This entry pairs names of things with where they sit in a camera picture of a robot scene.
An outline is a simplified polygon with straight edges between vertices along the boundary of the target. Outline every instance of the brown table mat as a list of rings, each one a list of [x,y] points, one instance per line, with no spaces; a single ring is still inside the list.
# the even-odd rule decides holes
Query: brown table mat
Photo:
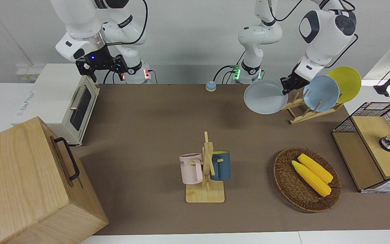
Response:
[[[249,110],[245,85],[218,85],[213,93],[204,85],[101,88],[84,145],[73,148],[109,219],[97,235],[390,229],[390,194],[358,193],[331,136],[347,117],[344,108],[290,125],[287,111]],[[231,152],[222,204],[185,202],[178,156],[201,153],[204,131],[215,150]],[[343,193],[333,209],[302,213],[280,194],[273,162],[296,146],[337,170]]]

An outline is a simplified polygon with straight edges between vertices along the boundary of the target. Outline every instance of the wire basket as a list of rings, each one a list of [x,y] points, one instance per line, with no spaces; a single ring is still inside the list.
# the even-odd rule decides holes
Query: wire basket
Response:
[[[329,196],[320,196],[303,178],[294,170],[292,160],[302,153],[318,162],[332,174],[333,180],[329,183],[332,192]],[[320,154],[308,148],[294,147],[280,152],[274,163],[275,181],[282,194],[295,206],[309,211],[322,212],[335,206],[341,196],[341,182],[332,165]]]

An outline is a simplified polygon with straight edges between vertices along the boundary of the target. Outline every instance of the green light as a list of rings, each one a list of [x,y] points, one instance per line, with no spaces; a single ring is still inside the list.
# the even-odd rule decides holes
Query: green light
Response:
[[[234,72],[234,79],[238,80],[240,78],[240,68],[236,67],[236,71]]]

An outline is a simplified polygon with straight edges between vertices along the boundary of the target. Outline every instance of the pink mug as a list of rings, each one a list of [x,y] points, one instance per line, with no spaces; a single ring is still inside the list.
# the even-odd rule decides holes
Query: pink mug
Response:
[[[201,153],[184,154],[179,158],[183,184],[197,184],[202,182]]]

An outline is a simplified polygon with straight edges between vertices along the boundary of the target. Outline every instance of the white plate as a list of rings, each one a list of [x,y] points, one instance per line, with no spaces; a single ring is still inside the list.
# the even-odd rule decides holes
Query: white plate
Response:
[[[258,80],[246,88],[244,100],[246,106],[259,114],[273,114],[280,111],[288,101],[288,94],[282,94],[280,82]]]

